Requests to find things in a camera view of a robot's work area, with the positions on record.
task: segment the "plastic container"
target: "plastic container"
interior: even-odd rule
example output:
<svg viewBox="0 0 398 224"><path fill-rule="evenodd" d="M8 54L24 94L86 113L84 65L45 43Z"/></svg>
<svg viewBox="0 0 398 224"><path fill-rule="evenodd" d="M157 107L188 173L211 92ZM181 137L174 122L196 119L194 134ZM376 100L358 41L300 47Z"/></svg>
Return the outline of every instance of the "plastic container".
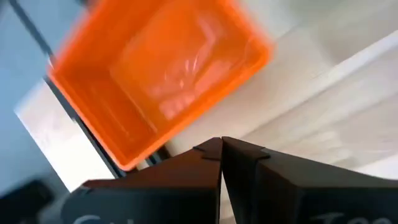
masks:
<svg viewBox="0 0 398 224"><path fill-rule="evenodd" d="M229 1L102 0L52 80L121 169L132 169L269 59Z"/></svg>

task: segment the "white surface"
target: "white surface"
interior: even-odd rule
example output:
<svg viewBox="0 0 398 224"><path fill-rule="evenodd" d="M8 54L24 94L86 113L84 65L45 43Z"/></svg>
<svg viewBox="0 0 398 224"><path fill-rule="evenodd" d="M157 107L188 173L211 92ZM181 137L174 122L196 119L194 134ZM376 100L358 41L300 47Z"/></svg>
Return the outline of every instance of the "white surface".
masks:
<svg viewBox="0 0 398 224"><path fill-rule="evenodd" d="M397 170L398 155L394 155L388 157L387 159L382 159L355 169L357 172L392 180L398 180Z"/></svg>
<svg viewBox="0 0 398 224"><path fill-rule="evenodd" d="M16 114L69 191L90 179L114 178L44 81L22 100Z"/></svg>

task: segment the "gray floor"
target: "gray floor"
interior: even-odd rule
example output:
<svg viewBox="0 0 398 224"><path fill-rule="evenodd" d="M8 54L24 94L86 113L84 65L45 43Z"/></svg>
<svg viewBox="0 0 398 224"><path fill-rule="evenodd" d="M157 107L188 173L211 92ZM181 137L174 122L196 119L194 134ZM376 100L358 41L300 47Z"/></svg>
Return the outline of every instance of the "gray floor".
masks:
<svg viewBox="0 0 398 224"><path fill-rule="evenodd" d="M82 12L74 0L19 0L53 51ZM66 188L14 113L45 75L47 59L8 1L0 2L0 195L29 179L41 178L56 194Z"/></svg>

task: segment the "black plastic part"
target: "black plastic part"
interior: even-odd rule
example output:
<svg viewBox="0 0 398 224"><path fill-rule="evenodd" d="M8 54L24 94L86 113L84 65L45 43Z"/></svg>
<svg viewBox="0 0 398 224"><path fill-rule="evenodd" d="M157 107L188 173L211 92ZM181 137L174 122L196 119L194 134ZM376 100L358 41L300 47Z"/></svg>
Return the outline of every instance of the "black plastic part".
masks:
<svg viewBox="0 0 398 224"><path fill-rule="evenodd" d="M193 148L203 151L204 153L202 158L204 159L220 161L222 158L222 153L220 153L218 149L222 147L223 141L220 141L219 138L212 138Z"/></svg>
<svg viewBox="0 0 398 224"><path fill-rule="evenodd" d="M223 140L223 173L237 224L398 223L397 181Z"/></svg>
<svg viewBox="0 0 398 224"><path fill-rule="evenodd" d="M52 201L50 189L33 180L0 198L1 223L35 221L41 209Z"/></svg>
<svg viewBox="0 0 398 224"><path fill-rule="evenodd" d="M222 140L209 141L221 157ZM125 178L87 181L66 201L64 223L218 223L221 162L204 159L205 151L191 149Z"/></svg>
<svg viewBox="0 0 398 224"><path fill-rule="evenodd" d="M169 159L171 156L166 149L165 146L160 147L155 153L150 155L147 159L146 162L148 163L149 166L154 166L157 164L160 164L161 162L165 161L166 159Z"/></svg>

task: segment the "orange bin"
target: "orange bin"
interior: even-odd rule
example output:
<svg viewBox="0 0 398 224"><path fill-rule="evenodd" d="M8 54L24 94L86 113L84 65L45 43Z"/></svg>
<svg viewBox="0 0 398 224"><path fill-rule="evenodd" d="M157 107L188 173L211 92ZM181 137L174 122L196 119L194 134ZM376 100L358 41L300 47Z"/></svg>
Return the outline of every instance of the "orange bin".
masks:
<svg viewBox="0 0 398 224"><path fill-rule="evenodd" d="M102 0L51 78L124 169L242 84L269 46L225 0Z"/></svg>

